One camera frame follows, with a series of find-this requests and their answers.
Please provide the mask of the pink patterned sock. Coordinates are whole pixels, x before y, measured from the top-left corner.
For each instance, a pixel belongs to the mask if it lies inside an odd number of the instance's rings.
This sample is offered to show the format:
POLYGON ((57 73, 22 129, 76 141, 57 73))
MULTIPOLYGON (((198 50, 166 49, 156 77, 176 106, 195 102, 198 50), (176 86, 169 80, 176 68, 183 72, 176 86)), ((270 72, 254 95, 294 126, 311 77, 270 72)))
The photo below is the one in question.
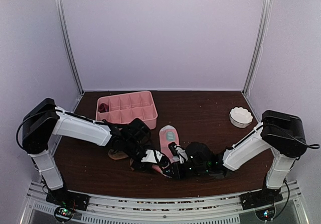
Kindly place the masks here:
POLYGON ((165 177, 173 178, 173 179, 180 179, 179 176, 179 166, 182 164, 183 158, 181 156, 182 148, 179 145, 179 135, 177 130, 171 126, 167 125, 161 128, 159 131, 159 143, 160 143, 160 152, 166 155, 170 160, 170 167, 172 167, 172 174, 163 173, 158 165, 152 165, 153 170, 162 174, 165 177), (175 143, 178 147, 175 147, 178 150, 179 155, 174 156, 170 150, 169 145, 171 143, 175 143))

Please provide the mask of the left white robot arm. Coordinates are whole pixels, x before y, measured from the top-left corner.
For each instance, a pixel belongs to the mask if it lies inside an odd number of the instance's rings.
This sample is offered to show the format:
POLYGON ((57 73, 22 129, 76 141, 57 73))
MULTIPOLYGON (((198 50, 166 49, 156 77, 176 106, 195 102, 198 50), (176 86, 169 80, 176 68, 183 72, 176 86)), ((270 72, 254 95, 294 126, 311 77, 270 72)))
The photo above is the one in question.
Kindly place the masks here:
POLYGON ((53 135, 65 136, 126 153, 138 163, 158 164, 162 154, 151 144, 148 126, 140 119, 129 124, 113 124, 106 120, 95 121, 56 106, 52 98, 46 98, 22 120, 16 131, 16 142, 35 163, 45 180, 52 197, 61 205, 72 202, 72 194, 64 189, 65 183, 48 142, 53 135))

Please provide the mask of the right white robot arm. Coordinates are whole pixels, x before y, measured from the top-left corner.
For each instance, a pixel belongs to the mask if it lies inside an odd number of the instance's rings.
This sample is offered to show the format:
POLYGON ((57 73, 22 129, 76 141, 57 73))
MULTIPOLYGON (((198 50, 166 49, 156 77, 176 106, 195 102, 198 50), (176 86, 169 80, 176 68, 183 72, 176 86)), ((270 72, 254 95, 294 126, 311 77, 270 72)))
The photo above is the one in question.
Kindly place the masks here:
POLYGON ((276 197, 276 190, 281 188, 295 160, 306 152, 307 144, 299 117, 267 110, 249 134, 219 154, 199 142, 191 142, 185 148, 170 143, 169 149, 180 158, 164 171, 174 179, 194 175, 225 178, 258 154, 272 149, 275 156, 265 177, 265 187, 257 193, 259 203, 266 205, 276 197))

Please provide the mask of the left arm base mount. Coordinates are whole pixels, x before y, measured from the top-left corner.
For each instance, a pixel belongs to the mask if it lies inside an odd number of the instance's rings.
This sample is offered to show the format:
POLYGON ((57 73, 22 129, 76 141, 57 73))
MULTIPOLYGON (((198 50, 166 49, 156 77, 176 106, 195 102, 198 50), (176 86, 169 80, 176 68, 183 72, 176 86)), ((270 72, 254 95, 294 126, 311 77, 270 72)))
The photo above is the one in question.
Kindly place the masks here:
POLYGON ((46 202, 57 205, 54 209, 54 218, 58 222, 68 222, 76 216, 77 211, 86 211, 89 204, 90 196, 76 192, 69 192, 66 200, 58 201, 52 196, 47 194, 46 202))

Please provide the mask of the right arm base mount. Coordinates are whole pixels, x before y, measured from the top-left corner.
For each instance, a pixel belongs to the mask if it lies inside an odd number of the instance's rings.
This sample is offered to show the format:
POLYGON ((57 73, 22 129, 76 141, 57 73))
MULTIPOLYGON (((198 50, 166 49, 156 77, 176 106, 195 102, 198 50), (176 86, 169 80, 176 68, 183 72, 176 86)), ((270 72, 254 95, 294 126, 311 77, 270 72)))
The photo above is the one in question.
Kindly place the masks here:
POLYGON ((247 192, 239 196, 243 210, 254 209, 256 217, 261 221, 271 221, 276 216, 275 203, 282 201, 279 190, 259 190, 247 192))

